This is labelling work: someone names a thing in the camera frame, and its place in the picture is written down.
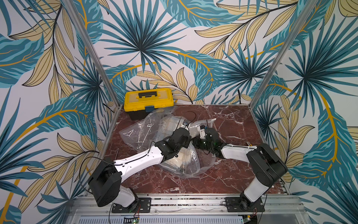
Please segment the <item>beige plaid blanket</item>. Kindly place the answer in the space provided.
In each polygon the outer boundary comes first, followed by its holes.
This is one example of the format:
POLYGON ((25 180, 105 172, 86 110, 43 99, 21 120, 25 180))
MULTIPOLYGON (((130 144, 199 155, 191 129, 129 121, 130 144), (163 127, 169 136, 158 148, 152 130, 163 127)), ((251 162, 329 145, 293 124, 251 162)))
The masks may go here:
MULTIPOLYGON (((171 136, 176 129, 181 128, 184 121, 189 120, 179 116, 164 117, 160 121, 158 132, 154 141, 161 141, 164 138, 171 136)), ((187 130, 190 132, 191 137, 194 137, 197 134, 194 131, 194 128, 191 127, 191 124, 187 130)), ((192 143, 189 144, 188 148, 182 148, 178 152, 177 157, 166 160, 161 163, 160 166, 163 169, 180 176, 192 175, 197 173, 200 169, 199 157, 192 143)))

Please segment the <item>clear plastic vacuum bag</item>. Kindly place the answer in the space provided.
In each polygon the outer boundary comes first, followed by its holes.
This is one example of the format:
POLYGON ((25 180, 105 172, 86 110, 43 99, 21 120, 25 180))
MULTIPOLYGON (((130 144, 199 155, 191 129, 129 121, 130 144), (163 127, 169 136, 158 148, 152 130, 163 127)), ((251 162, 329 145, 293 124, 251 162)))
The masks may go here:
POLYGON ((125 144, 137 152, 147 152, 154 146, 163 156, 160 166, 181 178, 192 178, 210 169, 215 157, 194 145, 206 129, 213 128, 215 119, 196 120, 197 113, 185 110, 176 116, 177 107, 160 108, 143 120, 123 129, 125 144))

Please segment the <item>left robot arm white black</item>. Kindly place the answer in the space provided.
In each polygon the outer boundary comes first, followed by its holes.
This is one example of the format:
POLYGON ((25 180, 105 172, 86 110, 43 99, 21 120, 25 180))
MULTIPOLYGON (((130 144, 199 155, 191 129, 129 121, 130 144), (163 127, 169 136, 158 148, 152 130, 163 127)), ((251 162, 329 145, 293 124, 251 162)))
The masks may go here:
POLYGON ((151 144, 148 150, 122 160, 103 160, 89 178, 89 189, 98 207, 114 203, 126 209, 135 209, 139 203, 130 188, 121 185, 132 175, 176 157, 191 141, 185 128, 176 129, 171 136, 151 144))

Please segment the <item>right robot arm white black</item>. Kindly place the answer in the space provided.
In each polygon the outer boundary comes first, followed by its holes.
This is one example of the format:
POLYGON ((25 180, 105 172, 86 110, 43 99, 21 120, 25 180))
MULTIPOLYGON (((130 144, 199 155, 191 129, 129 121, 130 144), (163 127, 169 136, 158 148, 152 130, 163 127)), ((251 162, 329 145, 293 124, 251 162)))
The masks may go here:
POLYGON ((214 128, 201 129, 199 134, 193 138, 193 145, 220 159, 233 159, 251 165, 255 178, 241 193, 241 198, 247 204, 258 201, 288 172, 286 164, 268 144, 239 146, 224 143, 214 128))

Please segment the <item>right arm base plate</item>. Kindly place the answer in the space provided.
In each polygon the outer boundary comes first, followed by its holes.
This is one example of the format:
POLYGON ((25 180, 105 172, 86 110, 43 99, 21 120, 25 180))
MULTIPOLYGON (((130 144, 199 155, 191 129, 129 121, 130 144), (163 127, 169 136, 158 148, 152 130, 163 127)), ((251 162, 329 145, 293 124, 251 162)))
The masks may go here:
POLYGON ((223 205, 227 208, 228 212, 256 213, 265 211, 261 198, 255 202, 251 202, 246 198, 226 197, 224 198, 223 205))

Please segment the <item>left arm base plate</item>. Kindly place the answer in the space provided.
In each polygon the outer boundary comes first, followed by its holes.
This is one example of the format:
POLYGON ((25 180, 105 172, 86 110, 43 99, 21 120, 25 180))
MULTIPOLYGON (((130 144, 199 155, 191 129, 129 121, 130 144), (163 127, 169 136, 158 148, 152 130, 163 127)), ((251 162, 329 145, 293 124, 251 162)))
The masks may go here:
POLYGON ((152 199, 150 197, 140 197, 134 200, 132 204, 123 207, 120 204, 113 204, 112 213, 149 213, 151 210, 152 199))

